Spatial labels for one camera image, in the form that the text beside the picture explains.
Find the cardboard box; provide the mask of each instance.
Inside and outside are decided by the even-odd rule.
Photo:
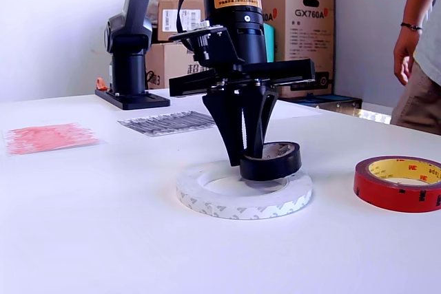
[[[330,94],[334,79],[335,0],[262,0],[275,29],[276,61],[312,59],[316,82],[280,87],[280,96]]]
[[[158,40],[168,41],[176,34],[179,0],[159,0],[158,3]],[[181,8],[181,21],[184,30],[195,28],[196,23],[205,19],[204,0],[185,0]]]
[[[207,70],[180,43],[152,44],[145,55],[149,89],[168,89],[169,79]]]

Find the white table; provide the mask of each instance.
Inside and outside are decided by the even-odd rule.
[[[291,216],[211,218],[174,196],[183,168],[225,159],[216,129],[148,138],[116,120],[203,110],[122,112],[95,96],[0,105],[0,128],[78,122],[106,144],[0,156],[0,293],[407,294],[440,290],[441,212],[395,213],[352,191],[357,162],[441,161],[441,137],[279,102],[268,141],[302,146],[314,197]]]

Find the double-sided tape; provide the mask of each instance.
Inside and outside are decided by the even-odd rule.
[[[391,182],[393,178],[416,184]],[[353,190],[360,199],[380,208],[407,213],[435,211],[441,209],[441,164],[401,156],[370,158],[356,166]]]
[[[252,158],[247,151],[240,157],[240,174],[248,180],[284,178],[296,173],[301,166],[300,145],[296,143],[266,143],[262,158]]]
[[[235,194],[209,189],[209,184],[217,180],[236,189]],[[237,167],[220,161],[186,169],[178,178],[176,195],[186,207],[205,215],[264,220],[302,209],[311,199],[312,181],[301,171],[271,182],[246,181]]]

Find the white tape roll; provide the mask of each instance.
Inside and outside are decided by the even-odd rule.
[[[289,215],[311,199],[312,181],[299,171],[269,182],[252,182],[238,167],[213,162],[186,169],[176,186],[179,201],[199,213],[232,220],[263,220]]]

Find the red tape roll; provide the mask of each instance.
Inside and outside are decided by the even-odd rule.
[[[416,184],[391,182],[405,178]],[[357,164],[356,195],[374,206],[405,213],[441,209],[441,164],[422,158],[385,156]]]

